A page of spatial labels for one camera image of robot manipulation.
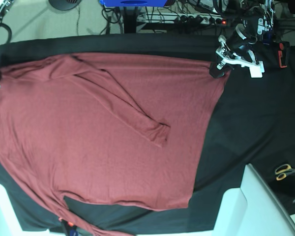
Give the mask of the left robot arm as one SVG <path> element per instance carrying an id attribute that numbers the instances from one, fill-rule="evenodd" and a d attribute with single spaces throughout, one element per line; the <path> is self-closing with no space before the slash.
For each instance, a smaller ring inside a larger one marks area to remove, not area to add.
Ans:
<path id="1" fill-rule="evenodd" d="M 210 64 L 209 73 L 221 78 L 237 66 L 247 67 L 252 78 L 261 78 L 265 72 L 264 63 L 257 59 L 253 46 L 263 40 L 274 26 L 275 10 L 271 0 L 239 0 L 236 13 L 226 13 L 216 0 L 213 7 L 225 19 L 238 20 L 233 34 L 218 37 L 220 46 L 216 49 L 216 61 Z"/>

